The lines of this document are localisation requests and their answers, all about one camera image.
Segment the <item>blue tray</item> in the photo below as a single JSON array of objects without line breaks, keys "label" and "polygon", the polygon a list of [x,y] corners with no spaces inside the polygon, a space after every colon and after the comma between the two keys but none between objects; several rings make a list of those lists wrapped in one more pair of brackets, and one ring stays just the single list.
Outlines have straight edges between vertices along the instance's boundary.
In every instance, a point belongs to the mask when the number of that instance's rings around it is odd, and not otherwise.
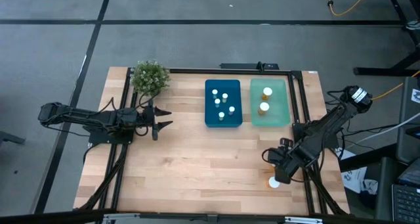
[{"label": "blue tray", "polygon": [[[215,106],[212,90],[217,89],[220,106]],[[228,100],[222,102],[222,94],[228,94]],[[235,112],[229,116],[229,107]],[[219,112],[224,112],[223,121],[219,120]],[[205,114],[204,121],[208,127],[238,127],[242,124],[241,83],[237,79],[208,79],[205,81]]]}]

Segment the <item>potted plant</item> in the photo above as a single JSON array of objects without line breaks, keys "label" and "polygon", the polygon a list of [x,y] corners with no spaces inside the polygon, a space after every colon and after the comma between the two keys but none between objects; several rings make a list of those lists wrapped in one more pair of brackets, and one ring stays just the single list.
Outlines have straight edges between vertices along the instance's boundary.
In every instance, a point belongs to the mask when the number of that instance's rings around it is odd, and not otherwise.
[{"label": "potted plant", "polygon": [[156,96],[168,88],[169,70],[156,61],[138,62],[131,83],[144,96]]}]

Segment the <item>cylindrical object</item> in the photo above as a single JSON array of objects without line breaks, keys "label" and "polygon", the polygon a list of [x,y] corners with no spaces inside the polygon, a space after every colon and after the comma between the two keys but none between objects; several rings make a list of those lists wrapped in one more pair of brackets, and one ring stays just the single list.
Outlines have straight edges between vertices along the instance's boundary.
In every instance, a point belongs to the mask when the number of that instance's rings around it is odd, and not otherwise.
[{"label": "cylindrical object", "polygon": [[223,93],[222,94],[222,102],[226,102],[228,100],[228,94],[227,93]]},{"label": "cylindrical object", "polygon": [[224,113],[223,112],[219,112],[219,120],[223,120],[223,118],[224,118]]},{"label": "cylindrical object", "polygon": [[278,188],[280,186],[280,182],[276,181],[274,177],[270,177],[267,181],[267,186],[271,188]]},{"label": "cylindrical object", "polygon": [[269,87],[265,87],[262,90],[261,99],[264,100],[264,101],[267,101],[271,94],[273,94],[273,90],[271,90],[271,88],[269,88]]},{"label": "cylindrical object", "polygon": [[260,107],[258,108],[258,114],[260,114],[260,115],[266,114],[269,108],[270,108],[270,106],[268,105],[267,102],[262,102],[260,104]]},{"label": "cylindrical object", "polygon": [[235,108],[233,106],[229,106],[229,116],[233,115]]},{"label": "cylindrical object", "polygon": [[213,98],[216,99],[217,98],[217,89],[212,90],[211,93],[213,94]]},{"label": "cylindrical object", "polygon": [[220,104],[221,104],[221,100],[220,99],[215,99],[215,106],[219,107]]}]

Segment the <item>wooden table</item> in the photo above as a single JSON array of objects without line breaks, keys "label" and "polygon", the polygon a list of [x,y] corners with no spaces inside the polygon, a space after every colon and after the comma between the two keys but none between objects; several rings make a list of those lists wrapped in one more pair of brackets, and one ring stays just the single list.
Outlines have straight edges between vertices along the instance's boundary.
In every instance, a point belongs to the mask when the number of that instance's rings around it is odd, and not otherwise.
[{"label": "wooden table", "polygon": [[[112,97],[115,105],[123,91],[126,67],[111,67],[100,108]],[[282,137],[292,139],[291,125],[255,127],[251,124],[249,87],[251,78],[283,76],[171,74],[170,88],[154,100],[161,109],[171,111],[158,121],[174,122],[161,130],[159,140],[151,135],[137,137],[129,145],[117,210],[121,212],[223,213],[257,215],[307,215],[304,185],[292,182],[279,188],[267,187],[273,168],[261,159],[261,152],[277,147]],[[238,128],[208,128],[204,123],[204,82],[207,79],[238,79],[241,82],[243,123]],[[310,118],[326,113],[317,72],[303,72]],[[295,82],[299,114],[303,115],[299,88]],[[133,88],[130,87],[127,107]],[[290,103],[291,121],[293,111]],[[75,207],[83,205],[102,182],[110,145],[93,148],[86,157]],[[294,176],[302,179],[301,171]],[[340,207],[348,205],[339,164],[325,151],[323,184]],[[108,190],[106,207],[114,185]],[[315,208],[319,211],[312,184]]]}]

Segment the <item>green tray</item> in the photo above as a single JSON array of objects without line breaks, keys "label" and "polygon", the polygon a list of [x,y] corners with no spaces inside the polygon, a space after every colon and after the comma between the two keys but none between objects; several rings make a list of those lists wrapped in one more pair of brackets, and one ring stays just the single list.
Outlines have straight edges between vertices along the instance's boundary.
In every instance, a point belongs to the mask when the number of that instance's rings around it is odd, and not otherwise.
[{"label": "green tray", "polygon": [[[270,87],[273,90],[268,101],[261,99],[265,87]],[[252,79],[250,92],[253,125],[281,127],[290,123],[286,82],[283,79]],[[265,115],[258,113],[258,108],[262,102],[267,102],[270,105],[270,109]]]}]

